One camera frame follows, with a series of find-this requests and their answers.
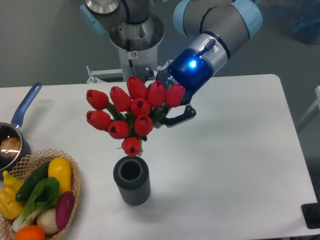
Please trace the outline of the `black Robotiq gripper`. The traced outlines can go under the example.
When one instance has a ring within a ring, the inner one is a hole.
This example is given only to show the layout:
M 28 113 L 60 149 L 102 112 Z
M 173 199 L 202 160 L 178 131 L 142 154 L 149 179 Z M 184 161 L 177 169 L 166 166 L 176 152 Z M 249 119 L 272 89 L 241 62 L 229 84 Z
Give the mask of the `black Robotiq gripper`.
M 213 76 L 212 65 L 203 58 L 206 51 L 197 52 L 192 48 L 184 50 L 167 68 L 161 71 L 153 70 L 150 66 L 142 67 L 140 80 L 143 83 L 147 81 L 160 81 L 165 87 L 180 83 L 185 88 L 184 96 L 180 105 L 184 105 L 182 114 L 174 117 L 168 117 L 171 109 L 166 112 L 163 119 L 157 124 L 157 128 L 166 126 L 175 127 L 179 124 L 193 119 L 197 111 L 190 103 L 193 95 Z

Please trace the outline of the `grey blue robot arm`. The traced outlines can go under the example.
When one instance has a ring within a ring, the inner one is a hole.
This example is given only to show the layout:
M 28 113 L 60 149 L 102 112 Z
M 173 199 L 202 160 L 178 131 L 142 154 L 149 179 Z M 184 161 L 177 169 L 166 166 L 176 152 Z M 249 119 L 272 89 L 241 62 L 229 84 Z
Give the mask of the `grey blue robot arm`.
M 255 0 L 183 0 L 175 8 L 173 24 L 193 42 L 158 70 L 158 45 L 164 37 L 162 21 L 147 0 L 86 0 L 82 17 L 98 35 L 108 34 L 118 49 L 122 77 L 150 78 L 165 87 L 185 88 L 184 113 L 155 124 L 173 127 L 192 119 L 193 95 L 260 29 L 262 14 Z

